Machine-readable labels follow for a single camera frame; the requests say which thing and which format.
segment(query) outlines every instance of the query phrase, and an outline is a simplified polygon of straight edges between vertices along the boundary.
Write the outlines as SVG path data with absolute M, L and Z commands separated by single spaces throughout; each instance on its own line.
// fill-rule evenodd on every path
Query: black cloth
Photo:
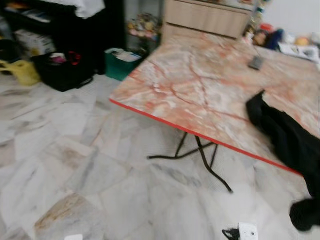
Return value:
M 250 121 L 270 137 L 274 153 L 304 177 L 312 198 L 291 206 L 292 224 L 300 231 L 320 225 L 320 139 L 306 131 L 284 111 L 263 101 L 264 90 L 246 103 Z

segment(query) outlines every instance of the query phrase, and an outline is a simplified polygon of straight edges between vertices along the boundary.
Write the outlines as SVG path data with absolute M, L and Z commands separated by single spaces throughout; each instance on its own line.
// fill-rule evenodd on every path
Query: green storage box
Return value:
M 120 48 L 110 48 L 105 53 L 105 75 L 109 78 L 122 81 L 125 79 L 143 60 L 141 57 L 135 61 L 123 61 L 118 59 L 114 53 L 123 52 Z

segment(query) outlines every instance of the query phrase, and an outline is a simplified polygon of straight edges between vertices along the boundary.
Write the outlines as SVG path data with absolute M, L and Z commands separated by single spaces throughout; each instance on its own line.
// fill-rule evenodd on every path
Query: black basket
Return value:
M 54 65 L 50 59 L 51 53 L 34 56 L 32 61 L 41 80 L 48 86 L 60 92 L 79 89 L 92 82 L 94 72 L 90 57 L 81 56 L 76 62 L 68 60 Z

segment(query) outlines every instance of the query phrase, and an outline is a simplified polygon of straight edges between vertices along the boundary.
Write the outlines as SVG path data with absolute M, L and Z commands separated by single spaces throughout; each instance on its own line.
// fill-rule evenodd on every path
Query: white cloth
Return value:
M 105 8 L 103 0 L 42 0 L 48 3 L 75 6 L 75 15 L 87 19 Z

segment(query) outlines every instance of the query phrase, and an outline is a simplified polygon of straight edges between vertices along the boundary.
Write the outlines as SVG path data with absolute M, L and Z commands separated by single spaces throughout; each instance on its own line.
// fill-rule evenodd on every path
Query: yellow container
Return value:
M 19 60 L 13 63 L 7 63 L 6 61 L 0 60 L 0 64 L 4 66 L 0 67 L 0 71 L 12 72 L 21 85 L 31 86 L 41 81 L 40 76 L 31 62 Z

